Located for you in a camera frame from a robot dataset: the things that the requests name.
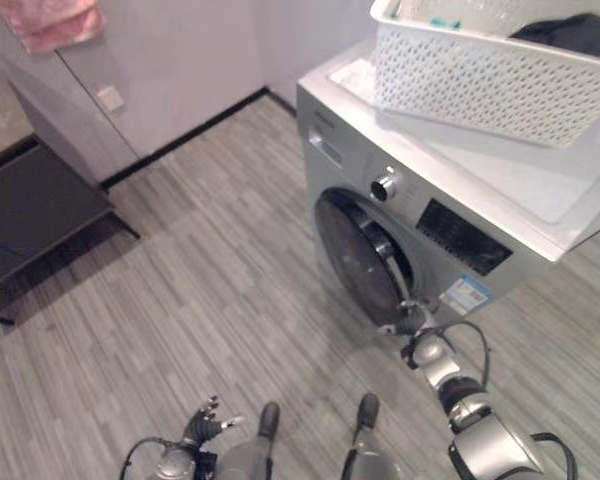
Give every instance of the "robotic hand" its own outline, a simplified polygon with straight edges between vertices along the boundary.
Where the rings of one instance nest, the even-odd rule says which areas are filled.
[[[158,443],[165,447],[154,474],[147,480],[206,480],[213,478],[217,455],[201,451],[202,446],[243,420],[241,416],[230,418],[224,422],[214,420],[215,410],[219,405],[218,397],[210,397],[191,417],[179,442],[171,442],[159,437],[147,437],[137,442],[125,459],[119,480],[124,480],[126,470],[131,465],[131,455],[144,443]]]
[[[482,382],[463,374],[456,354],[444,332],[464,324],[476,329],[485,347]],[[539,480],[545,478],[539,441],[559,443],[567,457],[567,478],[577,478],[573,453],[553,434],[526,435],[504,420],[493,409],[486,384],[489,373],[489,349],[482,331],[470,322],[458,322],[441,328],[417,332],[402,350],[402,358],[419,368],[438,395],[455,438],[449,457],[462,480]]]

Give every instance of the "plastic basket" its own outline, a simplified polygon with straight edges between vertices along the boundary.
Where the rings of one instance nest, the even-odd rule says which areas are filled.
[[[600,59],[506,37],[585,12],[600,0],[376,0],[376,105],[568,147],[600,116]]]

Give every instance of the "sticker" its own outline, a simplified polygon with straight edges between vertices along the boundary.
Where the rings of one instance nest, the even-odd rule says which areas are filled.
[[[440,295],[440,300],[460,315],[467,315],[492,299],[489,290],[468,275],[463,275]]]

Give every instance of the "black baseboard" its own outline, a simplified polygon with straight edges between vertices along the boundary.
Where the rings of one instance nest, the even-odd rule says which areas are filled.
[[[202,125],[194,128],[193,130],[190,130],[189,132],[185,133],[184,135],[176,138],[173,142],[165,145],[164,147],[162,147],[159,150],[155,151],[151,155],[149,155],[149,156],[147,156],[147,157],[145,157],[145,158],[143,158],[141,160],[138,160],[133,165],[131,165],[131,166],[125,168],[124,170],[116,173],[115,175],[107,178],[104,182],[102,182],[100,184],[101,187],[103,189],[105,189],[105,190],[110,189],[115,184],[121,182],[122,180],[124,180],[124,179],[130,177],[131,175],[133,175],[134,173],[136,173],[138,170],[142,170],[147,165],[152,164],[153,162],[155,162],[159,158],[165,156],[167,153],[171,152],[172,150],[175,150],[176,148],[178,148],[183,143],[186,143],[189,140],[191,140],[192,138],[200,135],[201,133],[204,133],[205,131],[207,131],[211,127],[213,127],[214,125],[217,125],[218,123],[220,123],[223,120],[227,119],[228,117],[230,117],[234,113],[237,113],[238,111],[242,110],[247,105],[255,102],[256,100],[258,100],[258,99],[260,99],[260,98],[262,98],[262,97],[264,97],[265,95],[268,95],[268,94],[271,94],[271,92],[269,91],[269,89],[267,87],[262,87],[260,90],[252,93],[251,95],[249,95],[245,99],[240,100],[235,105],[232,105],[231,107],[227,108],[226,110],[224,110],[220,114],[216,115],[212,119],[210,119],[210,120],[206,121],[205,123],[203,123]],[[278,102],[280,104],[280,102],[284,102],[284,100],[280,99],[280,101],[278,101],[276,99],[276,102]],[[290,105],[288,105],[288,104],[287,104],[287,107],[283,106],[283,108],[285,108],[285,110],[287,110],[287,111],[289,111],[288,110],[289,108],[291,108],[291,110],[293,110],[293,108]]]
[[[285,110],[289,115],[295,118],[297,112],[296,109],[287,102],[284,98],[278,95],[276,92],[269,91],[269,97],[276,102],[283,110]]]

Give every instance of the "gray laminate floor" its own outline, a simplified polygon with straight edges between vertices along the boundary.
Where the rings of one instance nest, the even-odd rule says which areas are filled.
[[[218,451],[248,438],[274,399],[275,478],[335,479],[367,390],[408,479],[456,478],[443,413],[398,360],[400,342],[320,282],[300,141],[270,99],[111,195],[142,241],[96,225],[0,289],[2,313],[18,318],[0,327],[0,479],[116,478],[136,439],[177,437],[214,392],[222,412],[248,418]],[[558,433],[581,478],[600,480],[600,234],[474,320],[493,344],[501,411]],[[546,450],[559,473],[560,452]]]

